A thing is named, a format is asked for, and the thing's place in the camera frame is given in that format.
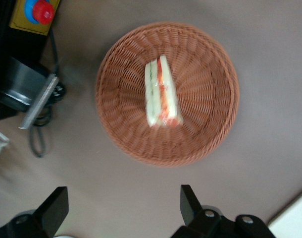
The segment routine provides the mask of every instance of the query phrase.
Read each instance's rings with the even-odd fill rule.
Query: black cable
[[[35,140],[34,140],[34,129],[37,131],[38,139],[40,143],[40,151],[38,151],[35,147]],[[43,133],[41,128],[38,126],[31,126],[29,131],[29,144],[33,154],[39,158],[42,158],[46,154],[46,144],[44,142]]]
[[[50,28],[50,40],[51,40],[52,52],[53,52],[53,57],[54,57],[54,62],[55,62],[54,73],[56,75],[58,75],[58,71],[59,71],[58,55],[57,55],[57,49],[56,49],[56,44],[55,44],[55,39],[54,39],[54,33],[53,33],[52,28]]]
[[[44,141],[41,127],[46,126],[50,122],[51,118],[52,118],[52,107],[49,106],[43,108],[42,112],[35,119],[33,125],[30,127],[29,130],[29,145],[33,154],[38,158],[42,158],[46,154],[46,143]],[[36,141],[34,138],[35,130],[37,131],[37,138],[39,141],[40,150],[36,149]]]

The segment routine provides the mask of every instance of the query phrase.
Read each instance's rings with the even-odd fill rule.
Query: red button
[[[32,15],[41,24],[49,24],[54,17],[54,8],[49,2],[38,0],[33,5]]]

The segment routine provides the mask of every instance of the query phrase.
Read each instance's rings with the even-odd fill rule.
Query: round basket
[[[149,127],[145,66],[167,57],[183,124]],[[200,29],[175,22],[139,27],[106,54],[96,84],[97,110],[106,132],[123,151],[156,166],[201,159],[229,132],[238,108],[239,86],[223,48]]]

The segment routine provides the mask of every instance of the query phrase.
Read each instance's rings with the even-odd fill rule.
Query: gray surface
[[[94,103],[108,48],[159,20],[191,23],[219,41],[241,89],[224,142],[205,159],[174,169],[123,154]],[[11,140],[0,158],[0,225],[36,208],[59,185],[69,187],[71,207],[59,233],[79,238],[170,237],[183,223],[180,184],[232,220],[250,213],[267,221],[302,190],[302,0],[63,1],[54,32],[68,93],[46,130],[44,159],[33,158],[27,134],[16,128],[21,117],[0,121]]]

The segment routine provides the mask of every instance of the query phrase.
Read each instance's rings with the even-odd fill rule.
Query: black machine
[[[201,206],[189,185],[181,186],[180,208],[185,226],[171,238],[275,238],[256,216],[239,215],[232,222],[219,209]]]
[[[53,238],[68,213],[67,187],[58,187],[33,214],[13,218],[0,238]]]
[[[58,80],[58,56],[50,22],[46,24],[42,20],[38,22],[33,18],[34,15],[31,16],[32,19],[31,17],[28,19],[27,12],[26,17],[18,18],[22,22],[36,21],[29,22],[33,26],[49,27],[48,31],[37,34],[29,27],[20,25],[22,23],[14,17],[29,9],[29,2],[33,3],[31,6],[33,10],[37,6],[40,12],[36,13],[42,13],[41,17],[45,16],[43,10],[49,13],[49,9],[48,6],[40,8],[40,4],[50,5],[51,11],[54,11],[48,0],[0,0],[0,119],[14,116],[17,112],[26,113],[19,128],[29,129],[31,150],[36,157],[43,157],[46,153],[46,144],[41,127],[51,121],[52,106],[63,99],[65,86]],[[53,70],[40,64],[48,37],[56,64]]]
[[[218,208],[201,206],[189,185],[181,186],[180,209],[185,226],[171,238],[275,238],[256,216],[239,215],[232,222]],[[33,214],[17,216],[1,227],[0,238],[52,238],[67,213],[67,187],[58,187]]]

